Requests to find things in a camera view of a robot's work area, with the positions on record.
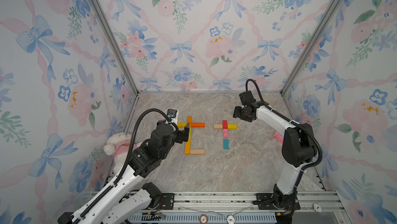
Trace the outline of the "red-orange long block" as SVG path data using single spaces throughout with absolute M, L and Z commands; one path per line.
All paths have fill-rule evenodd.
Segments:
M 193 128 L 202 128 L 205 127 L 205 123 L 191 123 L 191 127 Z

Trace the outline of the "golden yellow long block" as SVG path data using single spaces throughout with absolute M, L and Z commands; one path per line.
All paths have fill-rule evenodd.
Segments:
M 185 143 L 184 154 L 185 154 L 185 155 L 190 155 L 190 149 L 191 149 L 191 140 L 189 139 L 189 140 Z

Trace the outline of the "small yellow short block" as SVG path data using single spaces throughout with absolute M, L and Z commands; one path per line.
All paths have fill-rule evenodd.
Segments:
M 230 130 L 236 130 L 237 129 L 237 125 L 236 124 L 228 124 L 227 128 Z

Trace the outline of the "beige long block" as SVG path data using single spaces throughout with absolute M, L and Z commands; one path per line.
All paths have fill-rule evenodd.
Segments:
M 205 149 L 191 149 L 190 155 L 205 155 Z

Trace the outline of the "red long block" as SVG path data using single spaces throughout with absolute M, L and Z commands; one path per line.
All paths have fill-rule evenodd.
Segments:
M 227 123 L 226 120 L 223 120 L 223 121 L 222 121 L 222 128 L 223 128 L 223 129 L 228 129 L 228 123 Z

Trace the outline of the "beige short block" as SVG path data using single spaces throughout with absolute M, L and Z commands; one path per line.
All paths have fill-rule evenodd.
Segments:
M 214 124 L 214 129 L 223 129 L 222 124 Z

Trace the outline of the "pink short block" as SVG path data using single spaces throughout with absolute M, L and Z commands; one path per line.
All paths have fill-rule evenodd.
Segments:
M 228 139 L 228 129 L 223 129 L 223 138 Z

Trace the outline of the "teal short block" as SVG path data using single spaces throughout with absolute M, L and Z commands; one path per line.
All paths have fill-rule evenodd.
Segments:
M 229 140 L 228 139 L 223 139 L 223 148 L 229 149 Z

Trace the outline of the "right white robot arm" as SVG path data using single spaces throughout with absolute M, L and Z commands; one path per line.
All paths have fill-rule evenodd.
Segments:
M 271 204 L 284 210 L 279 216 L 290 217 L 296 209 L 297 188 L 304 172 L 322 162 L 322 149 L 314 137 L 312 126 L 300 124 L 271 107 L 264 100 L 254 79 L 247 79 L 245 89 L 239 94 L 242 106 L 235 107 L 233 117 L 246 122 L 259 119 L 275 129 L 283 139 L 282 157 L 285 161 L 271 199 L 257 200 L 255 204 Z

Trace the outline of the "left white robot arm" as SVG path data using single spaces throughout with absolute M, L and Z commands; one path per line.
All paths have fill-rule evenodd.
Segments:
M 157 112 L 163 116 L 156 124 L 149 139 L 134 149 L 136 135 L 146 115 Z M 120 224 L 133 214 L 158 206 L 161 191 L 153 183 L 146 183 L 133 196 L 122 198 L 138 183 L 158 168 L 176 143 L 188 141 L 190 127 L 180 130 L 177 126 L 178 110 L 163 112 L 157 108 L 144 111 L 137 119 L 130 140 L 130 148 L 121 170 L 110 182 L 80 209 L 65 212 L 58 218 L 59 224 Z

